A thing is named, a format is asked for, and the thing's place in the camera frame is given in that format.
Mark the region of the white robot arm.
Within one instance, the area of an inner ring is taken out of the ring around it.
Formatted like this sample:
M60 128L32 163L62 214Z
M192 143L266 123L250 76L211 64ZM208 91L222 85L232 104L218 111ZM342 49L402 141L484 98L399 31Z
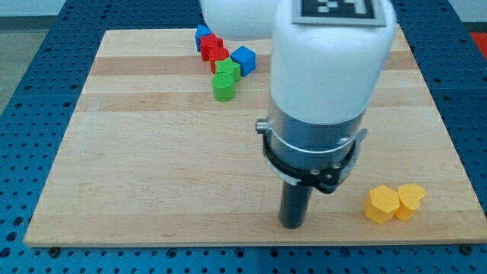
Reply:
M208 27L227 40L273 42L270 102L259 130L282 173L350 170L361 118L396 33L389 1L202 0Z

